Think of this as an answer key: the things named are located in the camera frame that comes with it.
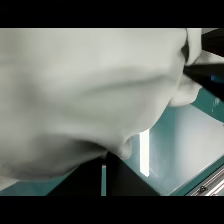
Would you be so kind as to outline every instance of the white fabric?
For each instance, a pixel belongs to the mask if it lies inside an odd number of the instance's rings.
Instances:
[[[128,158],[131,136],[196,98],[181,49],[191,64],[200,40],[200,28],[0,29],[0,175],[57,176],[105,149]]]

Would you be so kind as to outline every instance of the crumpled fabric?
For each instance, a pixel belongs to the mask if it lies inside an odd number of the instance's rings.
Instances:
[[[196,99],[201,28],[0,29],[0,176],[63,175]],[[186,58],[182,48],[188,45]]]

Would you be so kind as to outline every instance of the white garment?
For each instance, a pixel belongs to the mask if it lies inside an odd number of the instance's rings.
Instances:
[[[201,28],[0,29],[0,175],[62,175],[106,149],[128,158],[130,137],[196,98],[182,72],[200,52]]]

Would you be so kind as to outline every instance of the white cloth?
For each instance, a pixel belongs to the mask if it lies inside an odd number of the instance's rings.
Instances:
[[[0,29],[0,175],[62,175],[106,149],[128,158],[130,137],[196,98],[182,72],[200,52],[201,28]]]

